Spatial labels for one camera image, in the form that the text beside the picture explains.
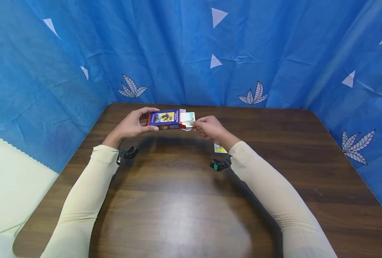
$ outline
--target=left hand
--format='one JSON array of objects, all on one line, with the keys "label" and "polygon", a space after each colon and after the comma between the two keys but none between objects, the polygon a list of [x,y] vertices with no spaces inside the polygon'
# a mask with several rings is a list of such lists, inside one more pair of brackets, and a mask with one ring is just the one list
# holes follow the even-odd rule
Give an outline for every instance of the left hand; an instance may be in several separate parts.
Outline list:
[{"label": "left hand", "polygon": [[156,126],[147,126],[147,120],[145,120],[148,118],[150,113],[157,111],[159,111],[159,109],[153,107],[143,107],[132,111],[106,137],[102,145],[119,149],[122,141],[125,139],[139,136],[147,132],[158,131],[158,127]]}]

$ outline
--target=wooden table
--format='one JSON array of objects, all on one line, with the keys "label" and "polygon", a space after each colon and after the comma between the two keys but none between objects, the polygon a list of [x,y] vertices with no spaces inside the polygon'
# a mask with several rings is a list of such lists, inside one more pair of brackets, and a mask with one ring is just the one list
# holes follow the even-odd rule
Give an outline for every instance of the wooden table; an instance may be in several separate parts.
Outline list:
[{"label": "wooden table", "polygon": [[[131,110],[112,104],[99,117],[14,243],[20,257],[39,257],[66,196],[101,144]],[[382,207],[310,111],[207,106],[283,174],[316,216],[338,257],[382,258]],[[230,169],[210,168],[213,143],[183,130],[153,132],[122,144],[140,149],[113,178],[91,237],[90,257],[276,257],[278,228]]]}]

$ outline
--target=blue backdrop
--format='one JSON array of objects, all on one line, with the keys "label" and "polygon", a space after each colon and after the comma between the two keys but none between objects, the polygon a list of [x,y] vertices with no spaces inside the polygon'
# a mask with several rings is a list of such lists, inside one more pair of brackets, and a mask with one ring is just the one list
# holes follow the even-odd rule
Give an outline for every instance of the blue backdrop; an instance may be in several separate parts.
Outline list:
[{"label": "blue backdrop", "polygon": [[313,111],[382,204],[382,0],[0,0],[0,137],[60,173],[104,108]]}]

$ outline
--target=sleeve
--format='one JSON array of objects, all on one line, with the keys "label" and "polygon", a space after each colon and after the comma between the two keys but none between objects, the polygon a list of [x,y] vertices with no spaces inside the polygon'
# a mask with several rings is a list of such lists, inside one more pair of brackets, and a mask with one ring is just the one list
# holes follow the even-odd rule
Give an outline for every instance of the sleeve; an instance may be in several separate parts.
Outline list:
[{"label": "sleeve", "polygon": [[118,165],[118,150],[100,145],[64,202],[41,258],[87,258],[93,225]]},{"label": "sleeve", "polygon": [[294,187],[243,141],[230,150],[231,168],[247,183],[282,232],[284,258],[337,258]]}]

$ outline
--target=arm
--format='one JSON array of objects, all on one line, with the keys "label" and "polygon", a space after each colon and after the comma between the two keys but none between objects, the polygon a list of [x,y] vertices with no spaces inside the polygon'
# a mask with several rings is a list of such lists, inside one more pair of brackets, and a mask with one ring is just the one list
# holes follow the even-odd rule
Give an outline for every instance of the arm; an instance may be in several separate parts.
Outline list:
[{"label": "arm", "polygon": [[229,152],[232,171],[247,183],[278,223],[285,258],[337,258],[314,215],[275,168],[223,128],[215,117],[199,119],[194,126],[205,139],[212,139]]},{"label": "arm", "polygon": [[143,115],[159,111],[142,108],[132,111],[113,130],[102,145],[93,149],[91,160],[69,192],[53,235],[41,258],[88,258],[93,225],[105,200],[112,176],[118,169],[116,159],[122,141],[149,131]]}]

